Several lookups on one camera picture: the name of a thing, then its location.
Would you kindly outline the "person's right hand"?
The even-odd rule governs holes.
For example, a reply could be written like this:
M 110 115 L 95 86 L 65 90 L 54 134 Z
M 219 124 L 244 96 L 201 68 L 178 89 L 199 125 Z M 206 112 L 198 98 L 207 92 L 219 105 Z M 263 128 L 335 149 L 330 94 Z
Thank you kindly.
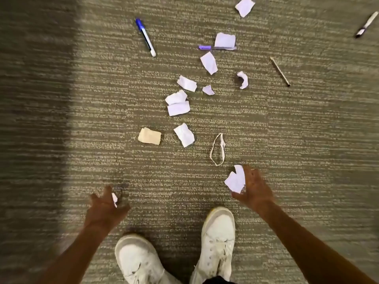
M 248 198 L 248 203 L 244 205 L 262 216 L 269 205 L 275 202 L 273 192 L 258 169 L 252 169 L 246 164 L 243 168 L 246 182 L 243 193 L 246 193 Z

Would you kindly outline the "person's left hand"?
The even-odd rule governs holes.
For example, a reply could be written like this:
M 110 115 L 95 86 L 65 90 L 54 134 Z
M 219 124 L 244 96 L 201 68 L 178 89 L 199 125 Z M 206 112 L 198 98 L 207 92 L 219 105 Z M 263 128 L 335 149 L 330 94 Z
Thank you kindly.
M 117 208 L 114 206 L 111 194 L 112 187 L 107 185 L 100 195 L 96 193 L 90 195 L 90 207 L 84 220 L 85 228 L 96 229 L 107 235 L 126 218 L 126 216 L 117 216 Z

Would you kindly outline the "torn white paper piece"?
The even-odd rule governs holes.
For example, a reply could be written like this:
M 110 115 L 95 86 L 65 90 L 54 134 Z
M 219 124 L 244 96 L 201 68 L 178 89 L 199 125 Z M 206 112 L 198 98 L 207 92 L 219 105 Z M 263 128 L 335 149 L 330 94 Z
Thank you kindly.
M 224 184 L 230 191 L 240 194 L 246 185 L 243 166 L 239 164 L 234 165 L 234 170 L 230 172 Z

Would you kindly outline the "person's left forearm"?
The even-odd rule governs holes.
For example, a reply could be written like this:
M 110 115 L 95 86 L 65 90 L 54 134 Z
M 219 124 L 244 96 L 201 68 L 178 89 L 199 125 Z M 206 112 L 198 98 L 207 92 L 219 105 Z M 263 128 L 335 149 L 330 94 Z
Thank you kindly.
M 80 284 L 93 256 L 110 231 L 109 227 L 100 225 L 85 226 L 36 284 Z

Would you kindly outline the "cream rubber band loop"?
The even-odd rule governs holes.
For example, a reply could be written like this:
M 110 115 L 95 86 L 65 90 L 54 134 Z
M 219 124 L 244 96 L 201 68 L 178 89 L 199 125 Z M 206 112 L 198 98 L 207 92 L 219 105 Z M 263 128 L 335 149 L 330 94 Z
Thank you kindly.
M 220 151 L 221 151 L 221 162 L 220 163 L 216 163 L 216 161 L 213 159 L 213 152 L 215 149 L 216 141 L 218 139 L 220 140 Z M 225 147 L 226 147 L 226 143 L 224 141 L 224 134 L 219 133 L 215 137 L 215 139 L 212 143 L 212 147 L 211 147 L 210 154 L 209 154 L 210 160 L 215 164 L 216 167 L 221 166 L 225 162 Z

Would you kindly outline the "person's right white shoe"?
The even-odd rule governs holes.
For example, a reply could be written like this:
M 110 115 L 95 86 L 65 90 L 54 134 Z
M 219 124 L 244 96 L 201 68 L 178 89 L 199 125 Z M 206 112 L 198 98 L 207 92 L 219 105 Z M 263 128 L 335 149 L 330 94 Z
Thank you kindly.
M 235 244 L 235 220 L 225 207 L 214 208 L 206 217 L 201 231 L 201 254 L 189 284 L 207 280 L 229 282 Z

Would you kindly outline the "person's white shoe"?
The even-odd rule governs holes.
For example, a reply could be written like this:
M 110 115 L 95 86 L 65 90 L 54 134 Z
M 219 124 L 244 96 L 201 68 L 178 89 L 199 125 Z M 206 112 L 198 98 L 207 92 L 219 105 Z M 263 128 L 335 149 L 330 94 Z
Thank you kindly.
M 229 282 L 235 244 L 235 220 L 225 207 L 214 208 L 206 217 L 201 231 L 201 254 L 189 284 L 207 280 Z
M 138 234 L 121 237 L 115 256 L 127 284 L 182 284 L 164 269 L 154 246 Z

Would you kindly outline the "person's left white shoe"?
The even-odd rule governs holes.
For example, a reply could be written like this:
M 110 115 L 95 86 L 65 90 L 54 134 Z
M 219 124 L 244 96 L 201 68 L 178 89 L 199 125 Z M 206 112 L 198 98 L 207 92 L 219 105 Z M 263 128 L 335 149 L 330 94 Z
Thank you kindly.
M 164 269 L 154 246 L 138 234 L 121 237 L 115 256 L 127 284 L 182 284 Z

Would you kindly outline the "tan paper piece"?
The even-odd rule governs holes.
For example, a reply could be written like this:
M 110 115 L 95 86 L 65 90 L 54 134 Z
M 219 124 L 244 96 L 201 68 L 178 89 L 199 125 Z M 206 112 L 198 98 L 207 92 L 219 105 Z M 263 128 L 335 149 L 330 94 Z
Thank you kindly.
M 158 131 L 151 130 L 147 127 L 141 129 L 138 141 L 141 143 L 148 143 L 154 145 L 160 145 L 162 133 Z

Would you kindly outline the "black trouser hem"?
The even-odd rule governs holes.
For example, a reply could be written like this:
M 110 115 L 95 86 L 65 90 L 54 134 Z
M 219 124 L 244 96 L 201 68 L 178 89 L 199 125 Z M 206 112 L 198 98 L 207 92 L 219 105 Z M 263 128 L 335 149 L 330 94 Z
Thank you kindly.
M 202 284 L 236 284 L 236 283 L 227 281 L 221 276 L 215 276 L 210 279 L 206 279 Z

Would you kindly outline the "brown pen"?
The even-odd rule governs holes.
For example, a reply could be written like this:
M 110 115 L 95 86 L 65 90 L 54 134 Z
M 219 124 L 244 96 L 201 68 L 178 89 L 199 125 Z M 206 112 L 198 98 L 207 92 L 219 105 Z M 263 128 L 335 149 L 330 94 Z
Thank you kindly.
M 287 80 L 286 76 L 284 75 L 284 73 L 282 72 L 282 70 L 280 69 L 280 67 L 277 65 L 277 63 L 274 60 L 274 58 L 270 56 L 269 59 L 270 59 L 272 65 L 274 66 L 274 68 L 276 69 L 276 71 L 278 72 L 278 74 L 280 75 L 280 77 L 282 78 L 282 80 L 287 85 L 287 87 L 290 87 L 291 86 L 290 82 Z

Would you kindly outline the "scattered white paper scraps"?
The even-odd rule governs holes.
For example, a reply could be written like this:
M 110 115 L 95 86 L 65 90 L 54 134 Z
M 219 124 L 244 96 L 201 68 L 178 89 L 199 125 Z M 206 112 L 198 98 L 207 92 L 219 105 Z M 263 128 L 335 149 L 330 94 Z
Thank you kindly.
M 255 2 L 252 0 L 241 0 L 235 8 L 239 11 L 242 17 L 245 17 L 253 8 Z M 215 39 L 216 47 L 235 47 L 236 36 L 218 33 Z M 212 55 L 211 50 L 207 51 L 201 58 L 201 63 L 204 68 L 213 75 L 218 71 L 215 57 Z M 180 114 L 186 114 L 190 111 L 189 101 L 187 100 L 187 94 L 184 90 L 195 92 L 197 89 L 197 83 L 184 76 L 180 76 L 177 83 L 182 87 L 182 90 L 171 94 L 166 97 L 165 101 L 168 104 L 167 109 L 169 116 L 176 116 Z M 174 132 L 180 139 L 184 148 L 192 145 L 195 142 L 194 134 L 188 129 L 188 126 L 184 123 L 174 129 Z

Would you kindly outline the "purple pen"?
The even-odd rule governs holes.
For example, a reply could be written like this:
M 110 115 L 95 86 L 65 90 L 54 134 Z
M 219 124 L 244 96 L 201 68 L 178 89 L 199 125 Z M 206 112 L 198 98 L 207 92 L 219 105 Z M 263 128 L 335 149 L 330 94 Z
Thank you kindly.
M 236 50 L 237 47 L 216 47 L 216 46 L 205 46 L 205 45 L 199 45 L 197 47 L 199 50 L 227 50 L 227 51 L 233 51 Z

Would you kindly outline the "blue capped white marker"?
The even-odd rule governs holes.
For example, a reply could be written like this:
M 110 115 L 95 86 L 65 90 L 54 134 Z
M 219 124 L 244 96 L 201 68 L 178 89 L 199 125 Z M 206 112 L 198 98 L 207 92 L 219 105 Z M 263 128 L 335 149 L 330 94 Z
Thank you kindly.
M 151 42 L 151 40 L 150 40 L 150 38 L 149 38 L 149 36 L 147 34 L 147 31 L 145 29 L 144 24 L 142 23 L 142 21 L 139 18 L 135 19 L 135 23 L 137 25 L 137 28 L 139 29 L 139 31 L 141 32 L 141 34 L 144 37 L 144 40 L 145 40 L 145 42 L 147 44 L 147 47 L 149 49 L 150 54 L 152 55 L 152 57 L 156 57 L 157 56 L 156 51 L 155 51 L 155 49 L 154 49 L 154 47 L 152 45 L 152 42 Z

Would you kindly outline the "black capped white marker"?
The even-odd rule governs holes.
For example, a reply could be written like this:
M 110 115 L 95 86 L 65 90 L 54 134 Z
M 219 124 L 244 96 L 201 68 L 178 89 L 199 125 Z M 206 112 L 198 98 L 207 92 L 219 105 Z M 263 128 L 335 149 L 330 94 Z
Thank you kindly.
M 365 24 L 357 31 L 355 34 L 355 38 L 360 38 L 366 32 L 367 28 L 371 25 L 371 23 L 375 20 L 375 18 L 379 15 L 379 11 L 373 12 L 370 17 L 367 19 Z

